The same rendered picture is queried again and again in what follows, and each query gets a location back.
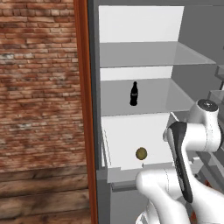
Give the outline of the black soda bottle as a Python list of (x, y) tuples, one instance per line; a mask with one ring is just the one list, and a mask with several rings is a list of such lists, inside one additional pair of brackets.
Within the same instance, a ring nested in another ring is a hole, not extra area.
[(137, 97), (138, 97), (138, 89), (137, 89), (137, 82), (133, 82), (133, 87), (130, 91), (130, 105), (136, 106), (137, 105)]

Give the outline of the grey fridge door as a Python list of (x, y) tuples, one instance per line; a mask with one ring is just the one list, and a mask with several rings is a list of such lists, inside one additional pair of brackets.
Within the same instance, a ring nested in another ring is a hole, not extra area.
[[(212, 60), (212, 65), (193, 66), (178, 83), (194, 100), (207, 98), (220, 107), (218, 119), (224, 131), (224, 0), (179, 0), (184, 5), (178, 41)], [(197, 155), (211, 172), (213, 185), (220, 185), (219, 198), (202, 196), (200, 204), (208, 215), (224, 224), (224, 133), (215, 151)]]

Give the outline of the brown potato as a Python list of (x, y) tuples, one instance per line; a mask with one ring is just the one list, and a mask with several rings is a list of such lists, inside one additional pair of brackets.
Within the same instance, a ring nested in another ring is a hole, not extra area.
[(136, 157), (139, 160), (144, 160), (147, 158), (147, 150), (144, 147), (140, 147), (137, 151), (136, 151)]

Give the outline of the white fridge drawer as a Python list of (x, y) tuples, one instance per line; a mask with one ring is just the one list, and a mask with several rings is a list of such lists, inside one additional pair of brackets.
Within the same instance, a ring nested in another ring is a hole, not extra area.
[[(173, 112), (104, 116), (101, 132), (108, 182), (134, 181), (141, 170), (172, 168), (172, 153), (163, 134), (177, 120)], [(136, 157), (140, 147), (147, 150), (144, 160)]]

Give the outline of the brown wooden cabinet panel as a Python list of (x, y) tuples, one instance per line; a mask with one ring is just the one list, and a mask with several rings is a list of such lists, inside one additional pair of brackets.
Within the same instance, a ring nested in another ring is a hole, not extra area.
[(80, 92), (87, 160), (87, 180), (91, 224), (98, 224), (96, 178), (95, 178), (95, 145), (93, 128), (93, 106), (91, 93), (91, 69), (88, 32), (88, 0), (73, 0), (77, 54), (79, 61)]

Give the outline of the grey open fridge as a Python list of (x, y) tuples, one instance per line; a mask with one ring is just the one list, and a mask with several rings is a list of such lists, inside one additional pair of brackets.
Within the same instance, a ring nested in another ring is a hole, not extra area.
[[(101, 82), (172, 79), (187, 93), (179, 79), (187, 76), (188, 69), (205, 65), (100, 68), (101, 43), (179, 42), (184, 12), (184, 5), (179, 0), (87, 0), (87, 12), (99, 224), (136, 224), (148, 199), (137, 190), (136, 180), (118, 183), (107, 180), (102, 148)], [(185, 121), (190, 109), (174, 111), (178, 118), (176, 122)], [(212, 184), (214, 178), (197, 153), (187, 153), (192, 174), (200, 183), (219, 192), (221, 186)], [(198, 224), (191, 204), (182, 197), (178, 201), (185, 206), (191, 224)]]

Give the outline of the glass fridge shelf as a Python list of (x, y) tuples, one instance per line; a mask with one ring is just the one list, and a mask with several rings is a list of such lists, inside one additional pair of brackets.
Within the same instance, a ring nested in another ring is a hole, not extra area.
[(213, 60), (179, 42), (100, 44), (100, 68), (212, 64)]
[(133, 83), (133, 80), (101, 82), (102, 116), (187, 111), (193, 105), (193, 100), (172, 79), (149, 79), (137, 81), (137, 105), (131, 106)]

